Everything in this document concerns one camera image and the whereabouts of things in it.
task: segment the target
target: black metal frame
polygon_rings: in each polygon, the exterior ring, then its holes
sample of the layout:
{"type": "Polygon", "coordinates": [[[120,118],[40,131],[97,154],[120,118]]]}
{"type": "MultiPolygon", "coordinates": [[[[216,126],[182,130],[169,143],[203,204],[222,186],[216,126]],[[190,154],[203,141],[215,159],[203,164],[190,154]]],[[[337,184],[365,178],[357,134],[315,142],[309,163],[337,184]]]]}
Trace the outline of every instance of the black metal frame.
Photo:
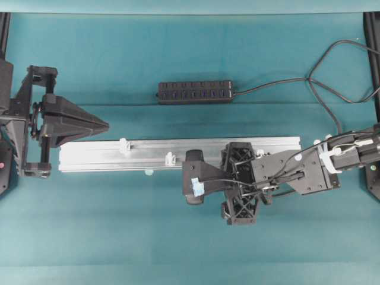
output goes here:
{"type": "Polygon", "coordinates": [[[11,13],[0,13],[0,58],[5,59],[11,13]]]}
{"type": "MultiPolygon", "coordinates": [[[[364,32],[366,44],[372,49],[380,50],[380,12],[365,12],[364,32]]],[[[370,70],[372,74],[372,84],[374,88],[380,86],[380,56],[372,52],[368,52],[370,70]]],[[[377,121],[380,122],[380,92],[375,96],[375,110],[377,121]]],[[[368,191],[380,200],[380,162],[367,165],[366,184],[368,191]]]]}

